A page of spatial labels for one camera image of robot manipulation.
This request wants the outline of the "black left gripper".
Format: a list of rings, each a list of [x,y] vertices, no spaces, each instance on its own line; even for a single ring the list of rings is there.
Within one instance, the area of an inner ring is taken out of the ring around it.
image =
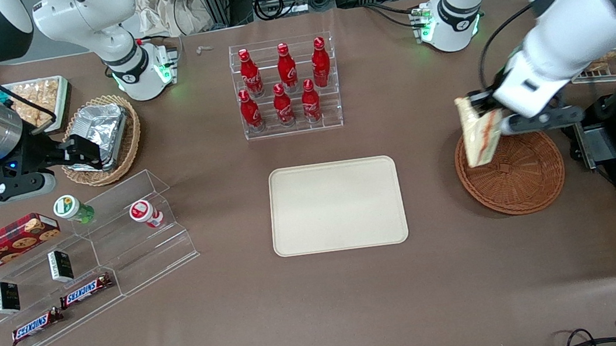
[[[495,76],[493,77],[493,84],[487,87],[485,90],[476,90],[474,92],[469,92],[466,95],[468,99],[468,103],[471,107],[481,107],[488,106],[488,110],[486,110],[486,115],[492,116],[505,116],[508,112],[507,109],[510,109],[506,103],[502,103],[498,101],[495,97],[497,91],[502,87],[504,80],[508,76],[510,72],[507,68],[501,68],[497,71]]]

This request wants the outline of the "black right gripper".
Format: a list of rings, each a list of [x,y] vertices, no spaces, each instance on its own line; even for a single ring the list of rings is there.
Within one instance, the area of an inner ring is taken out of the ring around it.
[[[53,173],[54,166],[77,172],[103,170],[100,146],[86,137],[71,135],[59,142],[48,135],[24,135],[15,149],[0,160],[0,179],[26,174]]]

